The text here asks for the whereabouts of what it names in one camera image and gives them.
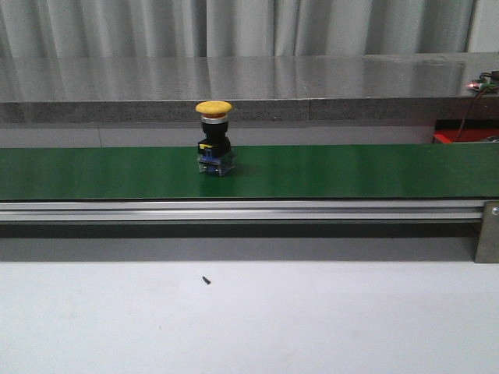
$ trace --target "granite surface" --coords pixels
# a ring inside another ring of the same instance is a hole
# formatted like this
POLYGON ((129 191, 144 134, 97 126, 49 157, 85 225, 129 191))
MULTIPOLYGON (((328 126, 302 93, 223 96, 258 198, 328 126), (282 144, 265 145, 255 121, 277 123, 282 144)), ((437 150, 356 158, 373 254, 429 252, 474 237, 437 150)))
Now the granite surface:
MULTIPOLYGON (((238 58, 2 58, 0 122, 197 122, 228 100, 233 121, 460 118, 465 85, 498 53, 238 58)), ((499 118, 499 95, 470 118, 499 118)))
MULTIPOLYGON (((430 143, 432 121, 233 122, 234 145, 430 143)), ((0 148, 192 146, 204 138, 199 122, 1 123, 0 148)))

